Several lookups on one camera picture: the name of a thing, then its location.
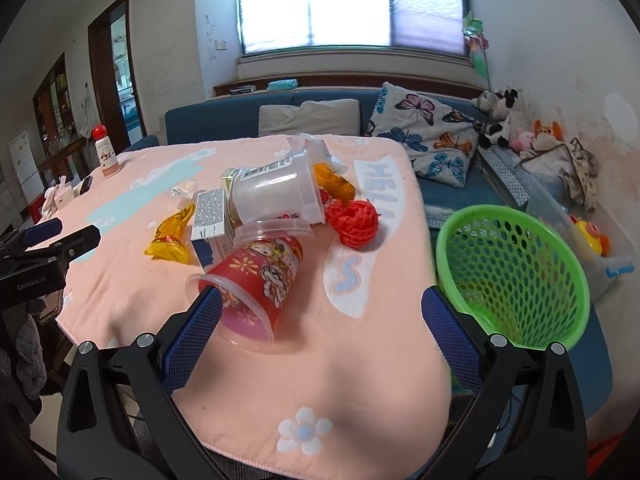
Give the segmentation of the small clear jelly cup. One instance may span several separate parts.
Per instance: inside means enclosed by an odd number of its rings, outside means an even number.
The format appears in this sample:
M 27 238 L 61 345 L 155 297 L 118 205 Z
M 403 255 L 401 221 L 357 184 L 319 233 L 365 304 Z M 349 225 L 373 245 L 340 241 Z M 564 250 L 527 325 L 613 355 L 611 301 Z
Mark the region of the small clear jelly cup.
M 178 198 L 179 200 L 190 200 L 196 189 L 198 188 L 198 181 L 189 179 L 176 183 L 169 191 L 171 197 Z

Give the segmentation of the grey white milk carton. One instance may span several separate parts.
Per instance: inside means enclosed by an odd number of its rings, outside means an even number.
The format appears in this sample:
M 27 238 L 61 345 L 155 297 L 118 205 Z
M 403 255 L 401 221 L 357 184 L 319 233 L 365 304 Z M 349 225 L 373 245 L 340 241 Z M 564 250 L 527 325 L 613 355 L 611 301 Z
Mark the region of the grey white milk carton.
M 199 192 L 195 202 L 191 245 L 205 271 L 213 269 L 231 254 L 232 236 L 224 190 L 216 188 Z

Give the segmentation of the red cartoon plastic cup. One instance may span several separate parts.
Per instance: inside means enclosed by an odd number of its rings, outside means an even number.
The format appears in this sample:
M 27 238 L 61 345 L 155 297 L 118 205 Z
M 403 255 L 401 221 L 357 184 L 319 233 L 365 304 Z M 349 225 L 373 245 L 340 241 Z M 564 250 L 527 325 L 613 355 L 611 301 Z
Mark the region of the red cartoon plastic cup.
M 252 351 L 271 351 L 276 326 L 304 258 L 292 236 L 257 237 L 209 271 L 186 280 L 186 296 L 212 286 L 221 294 L 220 336 Z

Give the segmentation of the yellow green juice box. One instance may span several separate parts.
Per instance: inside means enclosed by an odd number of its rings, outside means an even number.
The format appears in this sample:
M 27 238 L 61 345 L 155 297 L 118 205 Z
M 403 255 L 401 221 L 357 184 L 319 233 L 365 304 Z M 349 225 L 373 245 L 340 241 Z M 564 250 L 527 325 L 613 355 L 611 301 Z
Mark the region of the yellow green juice box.
M 238 180 L 244 172 L 245 168 L 228 168 L 222 173 L 220 177 L 221 188 L 224 190 L 224 195 L 227 197 L 227 200 L 231 200 L 234 182 Z

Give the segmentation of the red mesh net ball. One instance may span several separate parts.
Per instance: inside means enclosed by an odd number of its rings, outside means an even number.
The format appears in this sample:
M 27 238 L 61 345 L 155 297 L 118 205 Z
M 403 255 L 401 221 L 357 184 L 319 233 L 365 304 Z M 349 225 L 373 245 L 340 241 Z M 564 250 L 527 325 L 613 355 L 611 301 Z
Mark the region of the red mesh net ball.
M 371 243 L 380 226 L 378 211 L 367 200 L 352 200 L 346 205 L 334 200 L 326 208 L 326 221 L 340 242 L 352 249 L 360 249 Z

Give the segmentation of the translucent yogurt tub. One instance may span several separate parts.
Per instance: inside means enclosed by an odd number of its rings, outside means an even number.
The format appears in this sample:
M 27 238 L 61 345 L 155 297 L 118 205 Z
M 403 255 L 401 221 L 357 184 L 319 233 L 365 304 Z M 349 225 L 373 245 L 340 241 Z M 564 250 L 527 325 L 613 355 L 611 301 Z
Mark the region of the translucent yogurt tub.
M 304 152 L 245 168 L 228 205 L 231 217 L 241 224 L 286 218 L 326 222 L 314 167 Z

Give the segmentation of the orange peel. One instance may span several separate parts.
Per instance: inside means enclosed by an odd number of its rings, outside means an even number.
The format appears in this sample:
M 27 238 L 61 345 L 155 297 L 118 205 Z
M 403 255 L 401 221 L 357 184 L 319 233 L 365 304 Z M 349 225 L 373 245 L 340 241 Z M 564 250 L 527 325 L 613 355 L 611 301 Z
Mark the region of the orange peel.
M 319 188 L 322 188 L 334 200 L 347 205 L 356 197 L 356 188 L 340 174 L 337 174 L 325 162 L 314 164 L 314 176 Z

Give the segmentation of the blue sofa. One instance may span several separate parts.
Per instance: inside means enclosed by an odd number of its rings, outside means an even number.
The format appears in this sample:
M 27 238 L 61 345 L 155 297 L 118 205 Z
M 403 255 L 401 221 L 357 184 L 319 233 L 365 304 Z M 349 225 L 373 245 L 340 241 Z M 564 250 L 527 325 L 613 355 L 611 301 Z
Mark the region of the blue sofa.
M 259 112 L 267 105 L 308 107 L 311 102 L 326 102 L 329 117 L 310 115 L 309 122 L 295 132 L 347 134 L 364 136 L 370 129 L 369 120 L 380 92 L 375 88 L 299 88 L 293 91 L 253 92 L 244 96 L 220 96 L 203 103 L 170 110 L 160 120 L 157 133 L 134 137 L 128 151 L 139 151 L 160 144 L 188 144 L 205 141 L 256 138 Z M 516 174 L 509 177 L 490 163 L 488 155 L 479 154 L 471 162 L 464 188 L 453 188 L 420 178 L 424 202 L 444 211 L 455 211 L 479 204 L 527 205 L 528 191 L 533 187 L 529 178 Z M 613 371 L 608 348 L 598 317 L 591 313 L 585 335 L 570 350 L 582 405 L 587 417 L 597 413 L 612 391 Z

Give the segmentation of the wooden shelf cabinet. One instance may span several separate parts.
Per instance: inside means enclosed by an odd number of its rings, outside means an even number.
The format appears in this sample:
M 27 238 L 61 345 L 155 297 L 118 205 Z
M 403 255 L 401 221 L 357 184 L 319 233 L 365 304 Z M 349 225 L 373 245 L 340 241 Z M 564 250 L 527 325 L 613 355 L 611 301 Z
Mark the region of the wooden shelf cabinet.
M 62 54 L 44 77 L 32 97 L 44 162 L 39 165 L 43 177 L 82 180 L 89 174 L 85 148 L 87 140 L 75 124 L 70 90 Z

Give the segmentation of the green plastic basket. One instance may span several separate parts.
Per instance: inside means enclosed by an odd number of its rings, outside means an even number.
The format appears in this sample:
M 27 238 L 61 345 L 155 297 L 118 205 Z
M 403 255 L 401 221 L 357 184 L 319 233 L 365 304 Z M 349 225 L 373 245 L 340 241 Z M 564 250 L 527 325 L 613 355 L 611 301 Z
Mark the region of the green plastic basket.
M 576 346 L 590 315 L 586 274 L 555 230 L 498 205 L 458 210 L 439 229 L 438 284 L 452 305 L 514 346 Z

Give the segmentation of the clear plastic storage box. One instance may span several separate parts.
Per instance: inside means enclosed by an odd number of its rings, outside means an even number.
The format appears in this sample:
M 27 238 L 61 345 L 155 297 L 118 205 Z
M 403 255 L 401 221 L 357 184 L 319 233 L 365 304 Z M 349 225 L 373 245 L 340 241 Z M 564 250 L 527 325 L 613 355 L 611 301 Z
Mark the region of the clear plastic storage box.
M 526 212 L 554 229 L 572 248 L 579 260 L 593 302 L 610 288 L 615 280 L 636 270 L 634 245 L 615 220 L 601 206 L 593 212 L 575 203 L 559 202 L 552 191 L 557 185 L 544 186 L 544 181 L 529 179 Z

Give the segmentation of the grey patterned blanket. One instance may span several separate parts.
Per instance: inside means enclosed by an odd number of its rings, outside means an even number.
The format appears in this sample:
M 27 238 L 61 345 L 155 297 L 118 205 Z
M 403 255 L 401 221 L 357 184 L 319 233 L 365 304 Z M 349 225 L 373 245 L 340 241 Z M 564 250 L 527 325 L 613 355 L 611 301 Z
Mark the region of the grey patterned blanket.
M 500 200 L 513 208 L 525 210 L 532 192 L 532 179 L 520 167 L 518 156 L 504 148 L 478 148 L 480 172 Z

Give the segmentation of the beige crumpled cloth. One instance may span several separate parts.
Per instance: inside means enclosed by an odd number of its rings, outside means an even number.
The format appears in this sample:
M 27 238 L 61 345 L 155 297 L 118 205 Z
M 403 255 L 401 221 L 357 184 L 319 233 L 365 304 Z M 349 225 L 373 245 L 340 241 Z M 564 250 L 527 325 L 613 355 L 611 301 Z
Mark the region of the beige crumpled cloth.
M 541 134 L 520 155 L 520 166 L 559 203 L 597 209 L 598 161 L 577 139 L 570 143 Z

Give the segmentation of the pink pig plush toy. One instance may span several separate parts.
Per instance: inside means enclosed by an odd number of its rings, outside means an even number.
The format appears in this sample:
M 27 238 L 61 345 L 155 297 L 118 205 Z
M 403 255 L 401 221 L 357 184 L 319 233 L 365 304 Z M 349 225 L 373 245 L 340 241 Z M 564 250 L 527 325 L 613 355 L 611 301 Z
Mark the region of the pink pig plush toy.
M 533 147 L 533 143 L 536 140 L 536 134 L 530 131 L 526 131 L 523 128 L 516 128 L 516 133 L 511 136 L 509 146 L 515 153 L 521 153 L 522 151 L 530 150 Z

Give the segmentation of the teal tissue pack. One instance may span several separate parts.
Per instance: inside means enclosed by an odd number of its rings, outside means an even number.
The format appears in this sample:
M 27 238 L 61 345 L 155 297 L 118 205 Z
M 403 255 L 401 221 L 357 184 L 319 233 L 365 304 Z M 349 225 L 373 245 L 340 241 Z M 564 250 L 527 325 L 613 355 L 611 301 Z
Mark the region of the teal tissue pack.
M 267 84 L 268 91 L 291 91 L 299 86 L 296 78 L 278 79 L 269 81 Z

